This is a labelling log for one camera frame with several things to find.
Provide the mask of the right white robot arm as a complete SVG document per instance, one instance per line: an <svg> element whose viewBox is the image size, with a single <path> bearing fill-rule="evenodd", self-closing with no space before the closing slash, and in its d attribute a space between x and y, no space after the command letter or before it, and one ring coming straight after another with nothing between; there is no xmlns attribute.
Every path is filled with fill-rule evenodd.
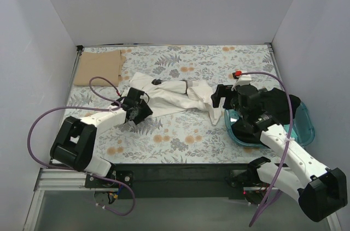
<svg viewBox="0 0 350 231"><path fill-rule="evenodd" d="M248 84L220 84L211 100L216 108L224 98L224 109L234 110L239 118L231 126L233 135L245 142L263 144L280 156L290 170L279 169L261 157L248 164L247 180L254 186L269 183L296 200L304 214L319 222L348 204L347 179L339 169L330 169L314 159L288 135L300 98L284 91L257 89Z"/></svg>

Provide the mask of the white printed t-shirt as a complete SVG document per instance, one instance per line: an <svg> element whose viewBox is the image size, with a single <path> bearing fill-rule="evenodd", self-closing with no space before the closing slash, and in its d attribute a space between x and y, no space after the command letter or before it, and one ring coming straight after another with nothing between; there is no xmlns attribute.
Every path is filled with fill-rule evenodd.
<svg viewBox="0 0 350 231"><path fill-rule="evenodd" d="M154 77L136 72L130 80L131 87L148 95L152 118L198 109L208 112L215 126L221 117L221 109L212 106L213 90L205 80L161 80L157 84Z"/></svg>

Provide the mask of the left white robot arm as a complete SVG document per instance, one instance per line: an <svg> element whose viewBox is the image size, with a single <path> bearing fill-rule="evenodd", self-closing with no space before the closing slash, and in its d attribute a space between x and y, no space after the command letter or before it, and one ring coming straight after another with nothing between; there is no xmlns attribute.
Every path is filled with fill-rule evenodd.
<svg viewBox="0 0 350 231"><path fill-rule="evenodd" d="M133 122L135 125L153 114L148 105L149 96L144 91L130 88L109 108L90 116L64 119L50 150L50 157L76 170L97 175L104 187L116 182L112 163L94 155L96 138L107 130Z"/></svg>

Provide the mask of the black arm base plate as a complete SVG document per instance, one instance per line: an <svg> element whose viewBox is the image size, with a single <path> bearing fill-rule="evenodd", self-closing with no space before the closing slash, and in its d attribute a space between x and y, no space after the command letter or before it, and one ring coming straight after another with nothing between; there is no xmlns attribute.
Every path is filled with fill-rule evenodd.
<svg viewBox="0 0 350 231"><path fill-rule="evenodd" d="M117 164L109 178L127 184L136 198L245 199L259 204L268 185L250 180L247 164Z"/></svg>

